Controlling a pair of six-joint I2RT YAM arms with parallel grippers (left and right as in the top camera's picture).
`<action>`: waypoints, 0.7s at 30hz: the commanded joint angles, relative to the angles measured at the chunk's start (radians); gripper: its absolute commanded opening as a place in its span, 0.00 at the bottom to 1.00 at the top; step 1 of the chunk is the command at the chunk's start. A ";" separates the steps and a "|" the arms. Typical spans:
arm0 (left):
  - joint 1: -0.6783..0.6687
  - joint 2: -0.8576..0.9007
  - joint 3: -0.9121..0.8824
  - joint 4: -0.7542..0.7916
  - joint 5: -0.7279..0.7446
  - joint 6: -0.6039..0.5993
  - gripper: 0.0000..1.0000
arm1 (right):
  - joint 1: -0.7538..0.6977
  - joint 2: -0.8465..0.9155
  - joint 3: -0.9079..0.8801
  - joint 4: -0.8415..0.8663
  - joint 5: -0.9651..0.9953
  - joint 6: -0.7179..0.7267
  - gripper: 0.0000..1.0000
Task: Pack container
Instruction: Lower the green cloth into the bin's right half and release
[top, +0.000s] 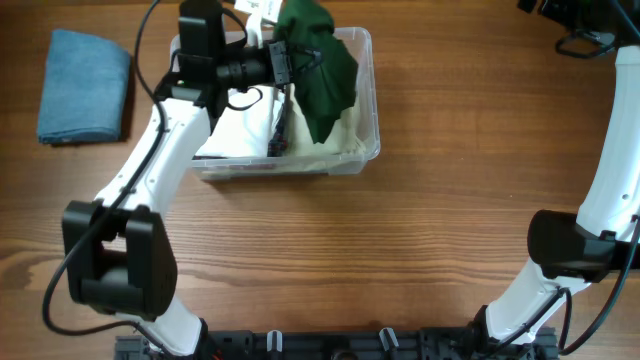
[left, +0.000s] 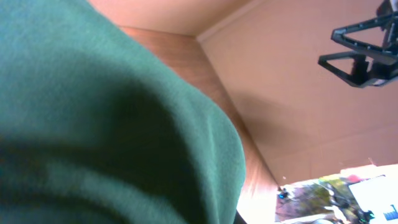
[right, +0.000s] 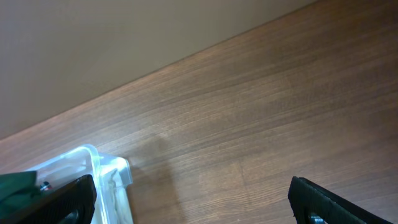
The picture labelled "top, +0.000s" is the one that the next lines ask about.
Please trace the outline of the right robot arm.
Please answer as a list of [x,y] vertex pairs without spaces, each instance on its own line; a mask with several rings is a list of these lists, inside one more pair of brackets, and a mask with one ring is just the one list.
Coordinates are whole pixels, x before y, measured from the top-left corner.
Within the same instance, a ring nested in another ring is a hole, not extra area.
[[[596,174],[578,212],[533,216],[525,266],[470,324],[464,347],[481,358],[533,343],[559,308],[565,316],[556,347],[562,356],[575,352],[603,325],[639,266],[639,4],[522,0],[517,6],[566,29],[555,44],[560,55],[591,60],[615,54],[614,100]],[[617,279],[605,304],[569,342],[573,296],[611,272]]]

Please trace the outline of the plaid shirt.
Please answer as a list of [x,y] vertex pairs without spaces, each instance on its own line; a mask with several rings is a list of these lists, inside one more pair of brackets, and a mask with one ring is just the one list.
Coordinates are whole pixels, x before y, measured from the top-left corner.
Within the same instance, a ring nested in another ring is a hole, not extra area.
[[274,123],[280,110],[235,111],[226,109],[212,135],[196,152],[195,158],[278,157],[288,146],[281,124]]

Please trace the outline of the white garment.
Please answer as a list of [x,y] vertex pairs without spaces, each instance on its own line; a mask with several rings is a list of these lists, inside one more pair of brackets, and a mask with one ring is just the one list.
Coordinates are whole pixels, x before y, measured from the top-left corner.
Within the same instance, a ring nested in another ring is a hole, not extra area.
[[284,105],[283,91],[270,86],[255,86],[246,93],[228,92],[229,103],[196,157],[265,158],[275,125]]

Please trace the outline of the cream cloth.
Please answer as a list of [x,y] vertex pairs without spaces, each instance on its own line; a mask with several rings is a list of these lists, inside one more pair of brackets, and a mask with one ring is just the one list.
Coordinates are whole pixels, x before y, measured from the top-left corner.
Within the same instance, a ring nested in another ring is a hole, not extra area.
[[328,139],[315,143],[311,139],[306,119],[296,100],[285,98],[282,113],[275,124],[284,128],[288,146],[278,157],[267,158],[197,158],[257,160],[260,169],[280,172],[303,172],[317,170],[325,166],[321,160],[327,156],[357,155],[365,151],[364,143],[357,137],[356,130],[360,120],[360,107],[354,105],[344,110],[334,123]]

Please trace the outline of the blue towel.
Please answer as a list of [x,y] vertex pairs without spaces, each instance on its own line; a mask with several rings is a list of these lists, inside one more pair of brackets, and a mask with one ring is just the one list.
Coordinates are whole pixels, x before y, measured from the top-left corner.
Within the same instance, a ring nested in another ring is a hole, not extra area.
[[41,144],[116,142],[131,57],[117,43],[56,29],[45,64],[38,114]]

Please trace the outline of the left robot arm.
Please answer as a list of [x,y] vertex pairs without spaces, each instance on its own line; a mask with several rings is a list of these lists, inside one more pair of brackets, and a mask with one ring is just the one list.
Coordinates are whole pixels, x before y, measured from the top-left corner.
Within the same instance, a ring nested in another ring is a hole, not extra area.
[[284,87],[320,67],[324,52],[283,36],[261,46],[228,42],[219,2],[179,8],[180,44],[149,91],[149,124],[118,175],[63,220],[65,256],[55,272],[71,299],[130,326],[164,359],[218,359],[206,322],[176,296],[177,262],[164,217],[187,167],[229,106],[232,89]]

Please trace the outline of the dark green garment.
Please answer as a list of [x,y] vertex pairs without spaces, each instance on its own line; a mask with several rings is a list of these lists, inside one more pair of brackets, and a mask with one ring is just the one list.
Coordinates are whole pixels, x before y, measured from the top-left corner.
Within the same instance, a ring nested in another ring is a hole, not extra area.
[[355,104],[358,62],[335,36],[330,12],[315,0],[286,2],[273,38],[322,51],[323,63],[304,75],[293,74],[293,84],[312,141],[323,143],[342,112]]

